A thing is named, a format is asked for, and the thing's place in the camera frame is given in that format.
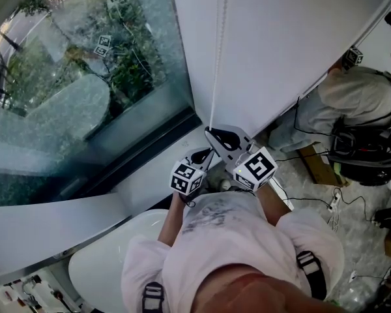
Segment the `floor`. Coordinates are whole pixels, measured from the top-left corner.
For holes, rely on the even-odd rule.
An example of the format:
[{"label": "floor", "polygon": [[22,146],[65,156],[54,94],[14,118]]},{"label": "floor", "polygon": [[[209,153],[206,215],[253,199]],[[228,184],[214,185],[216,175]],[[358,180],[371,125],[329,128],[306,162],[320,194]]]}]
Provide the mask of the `floor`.
[{"label": "floor", "polygon": [[[256,139],[259,143],[266,144],[266,134],[260,134]],[[270,153],[275,160],[298,156],[296,153],[287,155],[272,150]],[[331,202],[334,187],[314,184],[301,159],[279,162],[278,165],[275,176],[289,197],[319,198],[327,203]],[[217,185],[226,177],[224,165],[217,165],[209,171],[208,177],[210,182]],[[364,197],[367,219],[370,219],[377,209],[385,207],[391,195],[386,186],[367,187],[357,183],[341,190],[347,202],[358,196]],[[315,209],[327,221],[332,216],[326,205],[320,201],[291,201],[295,207]],[[345,269],[329,299],[337,301],[344,309],[353,312],[360,310],[365,302],[371,299],[391,266],[391,258],[384,254],[386,230],[365,220],[364,202],[360,198],[350,205],[340,204],[337,234],[345,250]],[[353,270],[356,270],[357,275],[369,277],[356,277],[349,283]]]}]

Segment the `white wall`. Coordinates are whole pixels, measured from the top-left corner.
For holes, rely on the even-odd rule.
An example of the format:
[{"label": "white wall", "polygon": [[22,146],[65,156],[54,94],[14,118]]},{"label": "white wall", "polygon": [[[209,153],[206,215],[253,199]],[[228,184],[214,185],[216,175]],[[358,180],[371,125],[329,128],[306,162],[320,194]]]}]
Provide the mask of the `white wall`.
[{"label": "white wall", "polygon": [[362,66],[391,73],[391,27],[383,19],[358,48],[364,54]]},{"label": "white wall", "polygon": [[91,239],[128,215],[118,194],[0,207],[0,277]]},{"label": "white wall", "polygon": [[[195,128],[116,186],[115,191],[132,216],[137,216],[173,193],[169,187],[169,175],[174,163],[191,149],[210,147],[204,128]],[[210,167],[219,161],[220,158],[214,155]]]},{"label": "white wall", "polygon": [[[209,122],[216,0],[175,0],[195,108]],[[215,123],[253,135],[304,92],[391,0],[229,0]]]}]

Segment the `wall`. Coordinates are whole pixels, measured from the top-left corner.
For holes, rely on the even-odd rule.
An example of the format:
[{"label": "wall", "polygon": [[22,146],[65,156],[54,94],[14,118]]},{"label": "wall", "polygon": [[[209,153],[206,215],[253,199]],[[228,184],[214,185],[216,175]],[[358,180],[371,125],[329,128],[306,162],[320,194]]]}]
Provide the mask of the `wall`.
[{"label": "wall", "polygon": [[[197,114],[209,122],[216,0],[175,0]],[[391,0],[229,0],[215,123],[253,135],[319,79]]]},{"label": "wall", "polygon": [[364,54],[362,66],[391,73],[391,27],[383,19],[358,48]]},{"label": "wall", "polygon": [[[210,147],[204,128],[195,128],[116,186],[115,191],[125,201],[132,216],[137,216],[172,194],[169,175],[175,162],[191,149]],[[219,161],[220,158],[215,155],[210,167]]]}]

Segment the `glass window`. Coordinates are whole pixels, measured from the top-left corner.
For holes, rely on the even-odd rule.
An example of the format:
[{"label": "glass window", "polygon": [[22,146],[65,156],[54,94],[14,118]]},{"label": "glass window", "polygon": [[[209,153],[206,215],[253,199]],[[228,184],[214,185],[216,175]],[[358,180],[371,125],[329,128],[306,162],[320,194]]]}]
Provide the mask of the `glass window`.
[{"label": "glass window", "polygon": [[186,108],[173,0],[23,0],[0,27],[0,205],[63,199]]}]

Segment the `person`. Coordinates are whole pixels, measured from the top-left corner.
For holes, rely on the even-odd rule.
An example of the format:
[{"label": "person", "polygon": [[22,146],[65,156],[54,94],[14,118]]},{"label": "person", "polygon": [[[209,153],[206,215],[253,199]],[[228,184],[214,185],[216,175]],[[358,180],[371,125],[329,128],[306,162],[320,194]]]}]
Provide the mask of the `person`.
[{"label": "person", "polygon": [[344,312],[312,298],[297,265],[299,252],[313,252],[328,293],[342,274],[340,240],[315,211],[291,211],[268,184],[256,195],[219,192],[194,203],[175,192],[158,240],[131,240],[121,281],[127,312],[143,311],[151,282],[164,288],[164,313]]},{"label": "person", "polygon": [[[339,60],[329,69],[326,79],[300,101],[296,126],[293,108],[276,121],[278,127],[271,131],[268,145],[284,153],[315,142],[330,149],[330,133],[339,119],[346,125],[355,125],[391,113],[391,83],[376,72],[366,67],[342,71]],[[391,116],[367,126],[384,127],[390,123]]]}]

